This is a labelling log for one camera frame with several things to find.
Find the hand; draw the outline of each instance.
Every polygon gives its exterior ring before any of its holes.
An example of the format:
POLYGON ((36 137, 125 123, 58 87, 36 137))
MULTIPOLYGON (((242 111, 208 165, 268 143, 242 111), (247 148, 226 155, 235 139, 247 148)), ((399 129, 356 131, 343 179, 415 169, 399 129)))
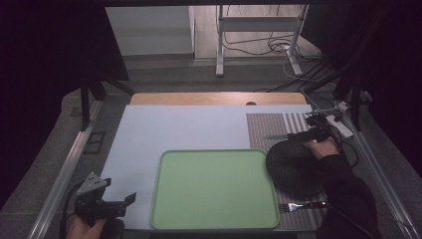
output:
POLYGON ((321 142, 304 142, 303 145, 309 148, 317 159, 328 155, 339 154, 337 145, 332 137, 328 137, 321 142))
POLYGON ((91 227, 81 217, 75 215, 67 239, 100 239, 106 220, 98 220, 91 227))

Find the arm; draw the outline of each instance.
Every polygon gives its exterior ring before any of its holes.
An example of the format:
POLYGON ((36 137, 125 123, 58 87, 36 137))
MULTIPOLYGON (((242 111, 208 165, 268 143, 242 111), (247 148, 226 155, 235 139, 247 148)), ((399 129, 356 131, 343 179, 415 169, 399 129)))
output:
POLYGON ((317 238, 381 238, 375 200, 366 183, 356 177, 331 138, 306 142, 319 159, 322 186, 331 209, 316 233, 317 238))

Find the wall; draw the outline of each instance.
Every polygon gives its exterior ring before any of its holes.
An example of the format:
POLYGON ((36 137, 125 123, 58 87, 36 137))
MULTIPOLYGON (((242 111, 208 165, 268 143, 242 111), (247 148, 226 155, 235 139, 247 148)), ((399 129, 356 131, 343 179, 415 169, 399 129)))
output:
POLYGON ((106 8, 123 56, 193 53, 190 11, 187 6, 106 8))

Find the white table surface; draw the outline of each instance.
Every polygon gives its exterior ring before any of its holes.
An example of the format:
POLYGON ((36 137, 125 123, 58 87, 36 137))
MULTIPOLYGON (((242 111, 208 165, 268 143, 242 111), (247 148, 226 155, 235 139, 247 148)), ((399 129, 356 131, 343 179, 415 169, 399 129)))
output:
POLYGON ((111 178, 103 199, 136 201, 121 218, 126 229, 146 229, 159 160, 170 149, 250 148, 246 114, 303 114, 293 106, 126 106, 101 178, 111 178))

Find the fork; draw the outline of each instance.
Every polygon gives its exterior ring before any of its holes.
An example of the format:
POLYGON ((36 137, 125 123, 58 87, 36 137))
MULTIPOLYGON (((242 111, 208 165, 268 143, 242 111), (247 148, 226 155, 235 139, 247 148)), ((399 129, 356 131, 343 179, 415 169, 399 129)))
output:
POLYGON ((299 209, 327 208, 329 204, 325 201, 308 202, 304 204, 285 203, 279 204, 280 212, 293 212, 299 209))

